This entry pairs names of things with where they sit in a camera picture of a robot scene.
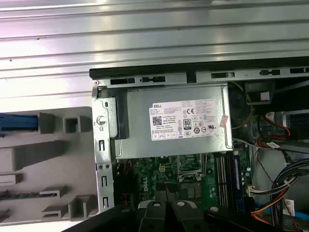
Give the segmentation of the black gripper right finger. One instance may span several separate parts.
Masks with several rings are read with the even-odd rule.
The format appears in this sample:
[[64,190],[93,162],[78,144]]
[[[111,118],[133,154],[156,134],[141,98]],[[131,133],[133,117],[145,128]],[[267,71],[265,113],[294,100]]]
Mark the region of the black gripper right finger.
[[178,185],[167,182],[167,202],[175,215],[178,227],[183,232],[282,232],[249,215],[226,207],[211,205],[204,210],[192,201],[178,198]]

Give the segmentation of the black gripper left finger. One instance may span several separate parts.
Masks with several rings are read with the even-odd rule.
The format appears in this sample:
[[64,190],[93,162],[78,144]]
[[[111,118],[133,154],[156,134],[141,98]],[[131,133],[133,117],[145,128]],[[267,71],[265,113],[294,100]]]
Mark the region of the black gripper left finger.
[[162,232],[166,219],[166,184],[156,183],[156,199],[140,202],[137,210],[117,205],[83,222],[65,229],[66,232]]

